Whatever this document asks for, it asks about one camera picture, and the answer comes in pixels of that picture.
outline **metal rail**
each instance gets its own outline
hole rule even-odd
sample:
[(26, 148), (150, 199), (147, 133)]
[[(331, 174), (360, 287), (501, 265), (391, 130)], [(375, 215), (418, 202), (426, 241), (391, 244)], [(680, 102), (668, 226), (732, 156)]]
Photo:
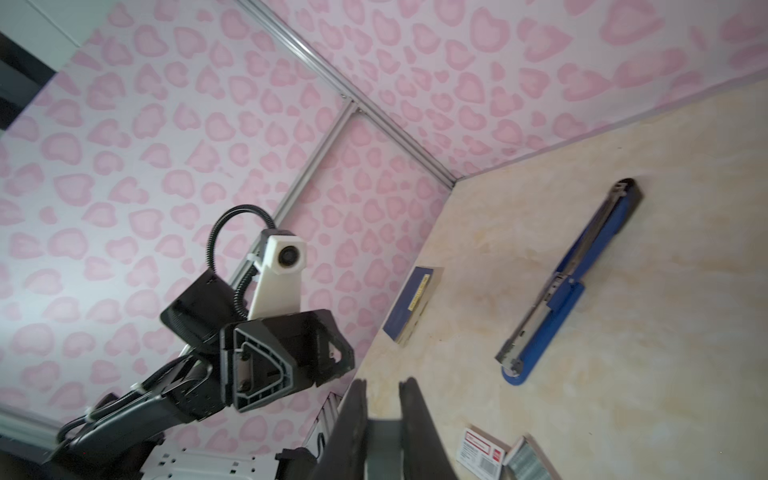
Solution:
[[(330, 150), (330, 148), (333, 146), (333, 142), (336, 141), (339, 134), (341, 134), (341, 132), (344, 130), (344, 126), (346, 125), (347, 121), (356, 111), (357, 104), (351, 98), (347, 98), (346, 102), (342, 106), (341, 111), (339, 111), (339, 114), (333, 120), (330, 128), (323, 135), (323, 138), (320, 139), (320, 143), (317, 144), (315, 150), (304, 164), (304, 167), (302, 167), (299, 176), (296, 177), (296, 179), (293, 181), (285, 196), (280, 201), (280, 204), (275, 209), (273, 218), (275, 220), (275, 224), (278, 227), (283, 222), (283, 220), (288, 217), (288, 213), (299, 199), (299, 196), (304, 191), (304, 187), (306, 187), (306, 184), (312, 178), (312, 175), (315, 173), (315, 170), (317, 170), (320, 162), (323, 161), (323, 158), (325, 158), (328, 150)], [(253, 245), (251, 245), (250, 250), (248, 250), (249, 253), (256, 252), (258, 242), (259, 239), (256, 238), (256, 240), (253, 242)], [(232, 288), (235, 288), (237, 284), (240, 283), (240, 280), (242, 280), (246, 275), (251, 264), (252, 263), (249, 262), (247, 258), (243, 258), (240, 261), (240, 265), (237, 266), (234, 273), (232, 274), (232, 277), (230, 277), (230, 285)]]
[(243, 10), (251, 14), (265, 30), (277, 41), (285, 45), (309, 69), (316, 72), (323, 80), (340, 94), (352, 98), (360, 110), (371, 121), (389, 135), (395, 143), (408, 152), (429, 173), (434, 175), (448, 189), (456, 183), (455, 177), (445, 166), (438, 162), (419, 142), (407, 134), (379, 106), (363, 94), (351, 81), (318, 54), (280, 17), (274, 14), (261, 0), (237, 0)]

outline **beige table surface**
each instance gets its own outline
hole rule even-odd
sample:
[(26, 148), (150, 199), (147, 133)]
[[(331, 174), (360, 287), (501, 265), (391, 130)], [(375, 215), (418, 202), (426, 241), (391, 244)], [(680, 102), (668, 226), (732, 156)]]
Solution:
[[(498, 348), (628, 176), (644, 202), (508, 385)], [(475, 424), (567, 480), (768, 478), (768, 82), (458, 183), (417, 264), (442, 282), (405, 347), (373, 341), (371, 416), (414, 376), (452, 462)]]

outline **pink patterned wall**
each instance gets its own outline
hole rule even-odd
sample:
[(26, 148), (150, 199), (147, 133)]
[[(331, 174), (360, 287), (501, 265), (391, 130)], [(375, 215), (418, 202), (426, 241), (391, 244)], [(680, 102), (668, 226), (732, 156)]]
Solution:
[[(339, 103), (233, 2), (118, 3), (0, 141), (0, 402), (68, 420), (175, 357), (157, 316), (205, 268), (210, 225), (274, 210)], [(304, 306), (330, 308), (356, 355), (447, 195), (358, 119), (286, 222), (310, 242)], [(259, 229), (227, 225), (221, 276)], [(171, 437), (274, 452), (343, 386)]]
[(768, 68), (765, 0), (266, 0), (454, 175)]

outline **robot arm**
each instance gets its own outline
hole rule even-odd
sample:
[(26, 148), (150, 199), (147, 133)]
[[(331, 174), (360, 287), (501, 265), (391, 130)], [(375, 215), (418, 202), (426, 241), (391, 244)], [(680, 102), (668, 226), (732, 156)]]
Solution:
[[(218, 230), (243, 212), (261, 215), (263, 210), (239, 206), (222, 216), (211, 231), (209, 267)], [(260, 277), (247, 319), (236, 294), (247, 282), (235, 290), (213, 268), (203, 272), (161, 314), (190, 352), (121, 399), (102, 401), (100, 408), (65, 425), (52, 462), (90, 478), (170, 427), (200, 421), (228, 406), (239, 412), (256, 409), (354, 368), (354, 351), (332, 313), (300, 312), (306, 243), (287, 230), (269, 228), (274, 227), (271, 218), (266, 223), (248, 258), (253, 262), (249, 271), (258, 270)], [(334, 349), (339, 359), (332, 356)]]

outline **black plastic bracket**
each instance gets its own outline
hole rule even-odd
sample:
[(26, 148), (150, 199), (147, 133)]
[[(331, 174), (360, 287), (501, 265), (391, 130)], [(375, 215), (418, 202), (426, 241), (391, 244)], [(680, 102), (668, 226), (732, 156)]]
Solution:
[[(246, 412), (355, 368), (329, 310), (233, 323), (221, 330), (221, 398)], [(332, 356), (333, 349), (340, 358)]]

